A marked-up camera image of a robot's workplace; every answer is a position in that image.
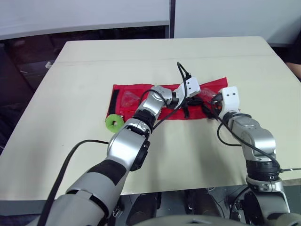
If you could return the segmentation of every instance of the table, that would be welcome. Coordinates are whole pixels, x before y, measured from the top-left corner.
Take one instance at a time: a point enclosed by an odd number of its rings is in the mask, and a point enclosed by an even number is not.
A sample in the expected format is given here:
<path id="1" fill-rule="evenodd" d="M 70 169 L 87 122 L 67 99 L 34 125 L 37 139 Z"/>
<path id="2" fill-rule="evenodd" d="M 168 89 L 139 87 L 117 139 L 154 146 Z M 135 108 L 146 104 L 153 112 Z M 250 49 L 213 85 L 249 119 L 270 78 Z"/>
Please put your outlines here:
<path id="1" fill-rule="evenodd" d="M 176 67 L 205 83 L 222 77 L 237 86 L 240 109 L 274 135 L 282 168 L 301 159 L 301 86 L 260 37 L 67 42 L 40 84 L 0 156 L 0 200 L 46 199 L 71 148 L 84 139 L 109 141 L 105 127 L 113 84 L 180 83 Z M 221 144 L 218 123 L 166 121 L 150 137 L 143 167 L 122 194 L 244 184 L 239 147 Z M 235 142 L 222 129 L 222 138 Z M 106 145 L 84 144 L 58 191 L 106 156 Z M 287 172 L 282 179 L 301 178 Z"/>

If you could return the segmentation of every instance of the black wire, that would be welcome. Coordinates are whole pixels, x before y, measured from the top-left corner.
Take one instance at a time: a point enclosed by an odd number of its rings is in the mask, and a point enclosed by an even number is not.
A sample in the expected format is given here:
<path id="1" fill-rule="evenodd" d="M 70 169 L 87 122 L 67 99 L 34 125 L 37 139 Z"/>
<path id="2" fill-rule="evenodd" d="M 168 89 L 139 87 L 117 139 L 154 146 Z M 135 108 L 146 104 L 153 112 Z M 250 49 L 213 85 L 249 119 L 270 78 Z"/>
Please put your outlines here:
<path id="1" fill-rule="evenodd" d="M 301 168 L 288 168 L 288 169 L 283 169 L 283 172 L 287 172 L 287 171 L 294 171 L 294 170 L 301 170 Z"/>
<path id="2" fill-rule="evenodd" d="M 250 148 L 252 148 L 252 149 L 258 151 L 258 152 L 261 153 L 262 155 L 264 155 L 264 156 L 268 157 L 269 159 L 271 159 L 271 161 L 273 161 L 273 162 L 277 165 L 278 171 L 279 171 L 279 172 L 283 172 L 283 169 L 281 169 L 279 162 L 278 162 L 272 155 L 267 154 L 267 153 L 265 153 L 264 151 L 262 151 L 261 149 L 259 149 L 259 148 L 255 147 L 255 146 L 253 146 L 252 144 L 249 144 L 248 142 L 244 141 L 243 139 L 241 139 L 239 136 L 237 136 L 237 135 L 229 128 L 229 126 L 227 125 L 227 123 L 226 123 L 224 120 L 222 120 L 222 119 L 218 116 L 218 114 L 216 113 L 216 111 L 215 111 L 215 109 L 214 109 L 214 101 L 215 101 L 215 99 L 213 98 L 213 99 L 211 100 L 211 102 L 210 102 L 210 106 L 211 106 L 211 110 L 212 110 L 212 112 L 213 112 L 215 118 L 218 119 L 219 121 L 221 121 L 221 123 L 224 125 L 224 127 L 226 127 L 227 130 L 228 130 L 228 131 L 229 131 L 229 132 L 230 132 L 230 133 L 231 133 L 238 141 L 240 141 L 240 142 L 243 143 L 244 145 L 246 145 L 246 146 L 248 146 L 248 147 L 250 147 Z"/>
<path id="3" fill-rule="evenodd" d="M 233 207 L 234 207 L 235 203 L 237 202 L 237 200 L 239 199 L 239 197 L 240 197 L 246 190 L 248 190 L 248 189 L 249 189 L 249 186 L 246 187 L 246 188 L 244 188 L 244 189 L 243 189 L 243 190 L 235 197 L 235 199 L 234 199 L 234 201 L 233 201 L 233 203 L 232 203 L 232 205 L 231 205 L 231 208 L 230 208 L 229 219 L 231 219 L 231 217 L 232 217 Z"/>
<path id="4" fill-rule="evenodd" d="M 163 100 L 165 106 L 168 107 L 168 103 L 167 103 L 167 101 L 164 99 L 164 97 L 163 97 L 158 91 L 153 90 L 153 89 L 148 89 L 148 90 L 146 90 L 145 92 L 142 93 L 142 95 L 141 95 L 141 97 L 140 97 L 139 105 L 141 104 L 144 95 L 145 95 L 146 93 L 148 93 L 148 92 L 154 92 L 154 93 L 157 93 L 157 94 L 159 95 L 159 97 L 161 97 L 161 99 Z"/>
<path id="5" fill-rule="evenodd" d="M 101 141 L 101 140 L 83 140 L 83 141 L 80 141 L 79 143 L 77 143 L 72 149 L 71 151 L 69 152 L 69 154 L 67 155 L 62 167 L 61 167 L 61 170 L 55 180 L 55 183 L 53 184 L 52 186 L 52 189 L 49 193 L 49 196 L 45 202 L 45 205 L 43 207 L 43 211 L 41 213 L 41 216 L 39 218 L 39 221 L 38 221 L 38 224 L 37 226 L 45 226 L 46 224 L 46 221 L 47 221 L 47 218 L 48 218 L 48 215 L 50 213 L 50 209 L 51 209 L 51 206 L 55 200 L 55 195 L 57 193 L 57 190 L 63 180 L 63 177 L 64 177 L 64 174 L 65 174 L 65 171 L 67 169 L 67 166 L 68 166 L 68 163 L 70 162 L 70 159 L 71 157 L 73 156 L 74 152 L 76 151 L 76 149 L 84 144 L 84 143 L 87 143 L 87 142 L 95 142 L 95 143 L 102 143 L 102 144 L 109 144 L 108 142 L 105 142 L 105 141 Z"/>
<path id="6" fill-rule="evenodd" d="M 225 141 L 222 140 L 222 138 L 220 137 L 220 129 L 222 127 L 222 123 L 218 126 L 217 128 L 217 131 L 216 131 L 216 134 L 217 134 L 217 138 L 224 144 L 224 145 L 227 145 L 227 146 L 233 146 L 233 147 L 241 147 L 240 144 L 229 144 L 229 143 L 226 143 Z"/>
<path id="7" fill-rule="evenodd" d="M 250 117 L 250 118 L 251 118 L 251 116 L 250 116 L 249 114 L 237 113 L 237 114 L 231 115 L 231 116 L 228 117 L 227 119 L 229 120 L 229 119 L 231 119 L 231 118 L 233 118 L 233 117 L 236 117 L 236 116 L 247 116 L 247 117 Z M 225 142 L 225 141 L 222 140 L 222 138 L 221 138 L 221 136 L 220 136 L 220 129 L 221 129 L 222 126 L 223 126 L 223 124 L 221 123 L 221 124 L 219 125 L 219 127 L 217 128 L 216 134 L 217 134 L 218 139 L 219 139 L 224 145 L 227 145 L 227 146 L 233 146 L 233 147 L 241 147 L 240 144 L 229 144 L 229 143 L 227 143 L 227 142 Z"/>
<path id="8" fill-rule="evenodd" d="M 182 69 L 181 69 L 181 68 L 184 69 L 184 67 L 182 66 L 182 64 L 180 64 L 180 62 L 177 62 L 177 66 L 178 66 L 178 69 L 179 69 L 179 71 L 180 71 L 180 73 L 181 73 L 181 76 L 182 76 L 182 79 L 183 79 L 183 84 L 184 84 L 184 95 L 185 95 L 185 96 L 184 96 L 184 99 L 182 100 L 181 104 L 180 104 L 177 108 L 175 108 L 171 113 L 169 113 L 167 116 L 165 116 L 163 119 L 161 119 L 161 120 L 154 126 L 153 130 L 155 130 L 155 128 L 157 128 L 158 125 L 160 125 L 164 120 L 168 119 L 170 116 L 172 116 L 174 113 L 176 113 L 176 112 L 181 108 L 181 106 L 183 105 L 183 103 L 184 103 L 185 100 L 186 100 L 186 96 L 187 96 L 187 85 L 186 85 L 186 79 L 185 79 L 184 74 L 183 74 Z"/>

